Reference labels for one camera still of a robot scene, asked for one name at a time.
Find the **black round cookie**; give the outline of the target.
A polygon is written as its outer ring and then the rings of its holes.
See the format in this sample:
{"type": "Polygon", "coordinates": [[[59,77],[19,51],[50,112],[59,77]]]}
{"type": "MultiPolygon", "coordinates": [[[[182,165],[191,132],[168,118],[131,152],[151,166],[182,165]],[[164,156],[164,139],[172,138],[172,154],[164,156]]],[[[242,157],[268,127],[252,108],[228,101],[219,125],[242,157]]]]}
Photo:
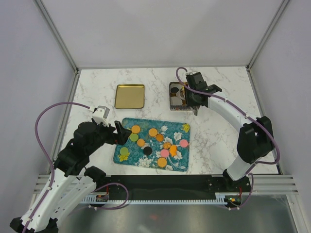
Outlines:
{"type": "Polygon", "coordinates": [[[179,91],[179,89],[177,87],[173,87],[171,89],[171,94],[176,94],[179,91]]]}
{"type": "Polygon", "coordinates": [[[143,154],[144,155],[146,155],[146,156],[149,156],[149,155],[151,155],[152,154],[152,148],[151,147],[145,147],[144,149],[143,149],[143,154]]]}

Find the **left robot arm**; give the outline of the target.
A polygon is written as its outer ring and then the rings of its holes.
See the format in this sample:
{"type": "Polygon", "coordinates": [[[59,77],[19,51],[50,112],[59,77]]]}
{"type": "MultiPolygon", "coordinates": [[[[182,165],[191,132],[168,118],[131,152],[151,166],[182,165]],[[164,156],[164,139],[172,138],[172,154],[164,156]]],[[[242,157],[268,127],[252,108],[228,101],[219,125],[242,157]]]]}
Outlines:
{"type": "Polygon", "coordinates": [[[78,184],[66,189],[89,163],[89,158],[104,144],[124,145],[131,130],[119,121],[115,126],[95,121],[79,124],[73,138],[59,152],[48,182],[33,206],[23,216],[12,219],[10,227],[17,233],[56,233],[61,221],[92,191],[102,191],[106,174],[95,166],[86,169],[78,184]]]}

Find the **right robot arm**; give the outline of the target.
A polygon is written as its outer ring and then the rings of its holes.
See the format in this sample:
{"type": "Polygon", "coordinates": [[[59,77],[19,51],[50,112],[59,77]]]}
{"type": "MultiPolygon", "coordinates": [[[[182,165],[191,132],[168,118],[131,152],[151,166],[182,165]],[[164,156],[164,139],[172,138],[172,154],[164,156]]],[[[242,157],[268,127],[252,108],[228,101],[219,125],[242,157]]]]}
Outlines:
{"type": "Polygon", "coordinates": [[[190,107],[205,106],[218,113],[239,133],[237,141],[238,156],[224,170],[222,186],[226,191],[234,191],[247,172],[275,146],[272,124],[268,117],[255,118],[247,115],[233,104],[217,85],[208,85],[200,72],[186,75],[188,86],[185,88],[186,103],[190,107]]]}

